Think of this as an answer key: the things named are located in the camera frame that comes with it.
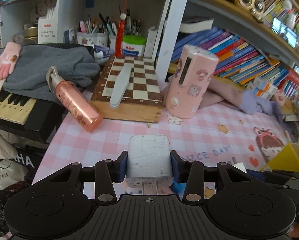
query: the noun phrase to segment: cardboard box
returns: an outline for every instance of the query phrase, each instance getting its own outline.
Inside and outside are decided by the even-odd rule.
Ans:
[[[260,90],[267,92],[271,95],[275,94],[277,91],[277,87],[272,85],[270,82],[267,80],[264,80],[260,77],[256,77],[253,82]]]
[[[39,44],[57,43],[57,19],[39,18]]]

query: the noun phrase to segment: wooden chessboard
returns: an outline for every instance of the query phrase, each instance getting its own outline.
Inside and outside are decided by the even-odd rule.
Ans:
[[[118,108],[110,107],[114,84],[125,64],[132,64],[128,87]],[[120,57],[109,58],[96,85],[91,103],[104,118],[158,122],[163,109],[154,63],[149,58]]]

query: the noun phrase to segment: red label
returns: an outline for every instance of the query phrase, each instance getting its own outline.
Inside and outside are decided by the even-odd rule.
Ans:
[[[297,86],[299,86],[299,75],[292,69],[288,71],[287,78],[295,83]]]

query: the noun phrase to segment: pink checkered tablecloth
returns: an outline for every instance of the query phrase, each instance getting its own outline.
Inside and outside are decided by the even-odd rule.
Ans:
[[[259,170],[265,165],[260,152],[264,148],[259,143],[263,140],[256,138],[263,131],[284,144],[288,142],[274,117],[263,113],[247,115],[221,104],[198,110],[195,117],[186,120],[164,109],[156,124],[104,119],[93,133],[86,132],[68,114],[48,147],[33,183],[73,162],[88,167],[100,160],[116,159],[128,149],[129,138],[133,135],[166,135],[171,150],[176,150],[184,159],[201,161],[205,166],[216,166],[218,162],[232,161],[235,157],[247,169]],[[266,150],[275,155],[277,149]],[[128,192],[125,183],[114,187],[118,196]],[[94,198],[93,183],[85,184],[84,193]]]

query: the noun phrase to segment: pen holder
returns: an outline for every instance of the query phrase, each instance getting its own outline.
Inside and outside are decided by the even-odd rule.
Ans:
[[[93,44],[107,47],[109,43],[108,33],[76,33],[76,42],[85,46]]]

